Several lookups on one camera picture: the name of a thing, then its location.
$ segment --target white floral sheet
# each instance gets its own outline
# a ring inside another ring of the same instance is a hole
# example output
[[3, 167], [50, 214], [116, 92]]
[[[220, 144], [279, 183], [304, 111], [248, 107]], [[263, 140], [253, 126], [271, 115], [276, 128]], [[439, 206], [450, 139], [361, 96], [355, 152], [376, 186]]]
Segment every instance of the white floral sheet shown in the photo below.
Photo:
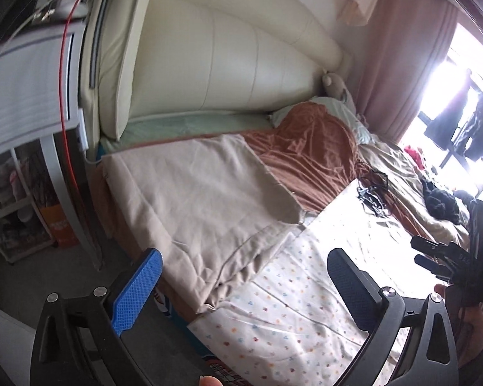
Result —
[[[250, 283], [188, 327], [254, 386], [331, 385], [367, 334], [358, 330], [327, 274], [327, 255], [342, 247], [380, 286], [426, 298], [436, 279], [413, 262], [411, 237], [395, 218], [378, 218], [351, 183]], [[376, 381], [385, 384], [404, 345], [395, 342]]]

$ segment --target table leg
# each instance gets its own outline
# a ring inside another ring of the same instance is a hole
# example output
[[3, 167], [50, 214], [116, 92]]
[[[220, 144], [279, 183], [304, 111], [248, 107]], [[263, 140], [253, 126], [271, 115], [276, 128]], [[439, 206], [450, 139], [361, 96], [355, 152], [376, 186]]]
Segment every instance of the table leg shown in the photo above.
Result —
[[66, 215], [66, 219], [68, 220], [68, 223], [73, 229], [73, 232], [75, 233], [75, 236], [79, 240], [80, 244], [91, 257], [93, 266], [95, 269], [99, 270], [102, 265], [101, 251], [97, 250], [93, 243], [88, 240], [88, 237], [86, 237], [84, 228], [82, 227], [77, 213], [73, 208], [70, 194], [68, 193], [68, 189], [64, 181], [61, 165], [59, 163], [57, 150], [55, 149], [53, 135], [40, 138], [40, 143], [43, 157], [48, 169], [48, 174], [50, 175], [50, 180], [52, 181], [55, 194], [57, 194], [57, 198], [59, 199], [64, 214]]

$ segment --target silver bolt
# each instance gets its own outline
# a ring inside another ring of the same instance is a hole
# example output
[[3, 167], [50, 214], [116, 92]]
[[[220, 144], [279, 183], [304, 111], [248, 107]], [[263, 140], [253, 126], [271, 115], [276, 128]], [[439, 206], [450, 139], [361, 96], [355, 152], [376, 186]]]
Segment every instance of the silver bolt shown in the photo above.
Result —
[[97, 287], [94, 291], [93, 294], [97, 296], [98, 298], [104, 296], [108, 290], [104, 286]]
[[442, 301], [442, 296], [440, 296], [438, 293], [431, 293], [431, 300], [436, 303], [440, 303]]
[[391, 297], [395, 296], [395, 294], [396, 294], [396, 291], [394, 289], [392, 289], [391, 287], [384, 287], [384, 288], [381, 289], [381, 291], [383, 292], [383, 294], [387, 298], [391, 298]]
[[59, 295], [57, 293], [50, 293], [47, 297], [47, 302], [48, 303], [54, 303], [59, 299]]

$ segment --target plush toy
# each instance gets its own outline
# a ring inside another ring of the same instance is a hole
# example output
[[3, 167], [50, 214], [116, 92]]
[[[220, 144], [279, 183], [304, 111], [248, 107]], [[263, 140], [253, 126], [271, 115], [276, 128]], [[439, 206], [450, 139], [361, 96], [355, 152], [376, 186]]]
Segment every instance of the plush toy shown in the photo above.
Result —
[[322, 77], [322, 83], [326, 96], [340, 100], [346, 107], [356, 115], [356, 106], [352, 100], [351, 93], [347, 89], [344, 80], [334, 72], [328, 72]]

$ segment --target window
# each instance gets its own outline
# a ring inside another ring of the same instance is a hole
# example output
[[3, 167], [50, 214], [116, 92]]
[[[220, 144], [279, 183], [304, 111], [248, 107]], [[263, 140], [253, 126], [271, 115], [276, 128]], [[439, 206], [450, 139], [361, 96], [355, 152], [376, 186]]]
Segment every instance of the window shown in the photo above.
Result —
[[479, 97], [483, 96], [483, 46], [468, 30], [458, 25], [446, 61], [431, 76], [420, 113], [403, 136], [401, 145], [420, 147], [428, 165], [441, 168], [441, 180], [449, 188], [463, 189], [483, 199], [483, 160], [471, 161], [455, 154], [452, 149], [444, 151], [424, 135], [427, 125], [461, 88], [468, 68], [472, 70], [472, 85], [453, 141], [472, 117]]

